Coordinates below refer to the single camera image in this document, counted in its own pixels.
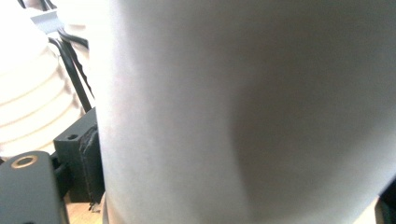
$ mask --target white curved surface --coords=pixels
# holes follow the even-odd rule
[[[110,223],[350,224],[394,177],[395,3],[102,3]]]

